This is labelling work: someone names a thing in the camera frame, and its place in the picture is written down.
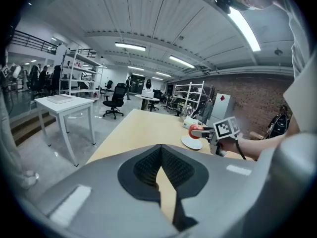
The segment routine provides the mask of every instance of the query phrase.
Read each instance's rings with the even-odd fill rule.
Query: hand
[[[219,141],[219,144],[221,145],[221,149],[225,151],[230,151],[230,152],[238,152],[238,149],[235,144],[235,140],[231,137],[226,137],[223,138]]]

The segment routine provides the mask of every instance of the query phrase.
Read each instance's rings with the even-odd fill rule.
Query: desk
[[[181,137],[185,135],[188,135],[188,129],[182,127],[179,117],[134,109],[105,139],[88,163],[155,144],[171,144],[189,149],[181,142]],[[198,140],[203,144],[198,152],[211,154],[207,140]],[[232,152],[228,152],[226,157],[242,159],[239,154]],[[176,191],[162,168],[158,172],[157,183],[161,193],[161,209],[172,222]]]
[[[68,126],[67,126],[67,120],[66,120],[66,115],[69,115],[70,113],[77,112],[80,110],[85,110],[88,109],[88,118],[89,118],[89,129],[90,129],[90,137],[91,137],[91,143],[95,144],[95,132],[93,129],[93,102],[94,100],[89,100],[89,99],[84,99],[84,98],[79,98],[75,97],[72,95],[65,95],[66,97],[72,97],[73,100],[70,102],[65,102],[61,104],[56,104],[51,101],[47,100],[47,97],[35,99],[37,109],[38,109],[38,114],[39,114],[39,120],[42,128],[42,132],[44,134],[44,140],[47,143],[48,146],[51,146],[50,140],[46,134],[45,126],[43,123],[43,117],[42,117],[42,112],[41,109],[48,110],[50,114],[55,116],[58,121],[59,128],[63,134],[68,153],[70,155],[70,158],[75,166],[78,166],[78,161],[73,153],[73,150],[70,146],[69,140],[67,133],[68,131]]]
[[[140,99],[142,99],[142,106],[141,106],[141,110],[144,110],[145,109],[145,100],[149,100],[149,101],[159,101],[159,99],[157,98],[148,98],[148,97],[143,97],[139,94],[135,95],[135,97],[138,97]]]

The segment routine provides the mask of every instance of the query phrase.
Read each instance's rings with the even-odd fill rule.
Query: cable
[[[241,148],[240,148],[240,146],[239,146],[237,135],[234,135],[234,138],[235,138],[235,140],[236,140],[236,146],[237,146],[237,149],[238,149],[238,151],[239,151],[241,157],[242,157],[244,160],[246,160],[246,157],[244,157],[244,154],[242,153]]]

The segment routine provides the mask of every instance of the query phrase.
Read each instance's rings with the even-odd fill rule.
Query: ceiling light
[[[247,39],[251,49],[253,51],[260,51],[261,48],[259,46],[259,43],[250,28],[248,22],[245,20],[245,18],[242,16],[242,14],[230,7],[231,13],[228,14],[228,16],[233,20],[233,22],[239,27],[240,31],[243,33],[244,37]]]
[[[133,50],[141,50],[141,51],[146,50],[145,47],[133,45],[133,44],[125,44],[125,43],[116,42],[115,45],[120,48],[127,48],[127,49],[133,49]]]
[[[163,73],[160,73],[160,72],[157,72],[157,74],[159,74],[159,75],[163,75],[163,76],[166,76],[166,77],[170,77],[170,75],[163,74]]]
[[[186,65],[186,66],[188,66],[190,68],[195,68],[195,66],[191,65],[190,63],[187,63],[187,62],[185,62],[185,61],[183,61],[183,60],[181,60],[179,58],[176,58],[174,56],[170,56],[169,59],[172,59],[174,61],[180,62],[180,63],[182,63],[182,64],[184,64],[184,65]]]
[[[130,68],[130,69],[138,69],[138,70],[144,70],[144,69],[141,69],[141,68],[137,68],[137,67],[132,67],[132,66],[128,66],[128,68]]]

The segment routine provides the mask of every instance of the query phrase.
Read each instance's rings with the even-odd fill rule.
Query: person's arm
[[[250,157],[252,159],[257,159],[260,156],[262,150],[267,148],[275,148],[280,142],[289,136],[297,134],[299,132],[299,128],[297,122],[292,116],[289,127],[284,135],[280,135],[274,138],[264,139],[264,140],[249,140],[244,138],[239,138],[239,146],[241,148],[242,153]],[[220,144],[223,150],[239,153],[235,140],[232,138],[225,138],[220,140]]]

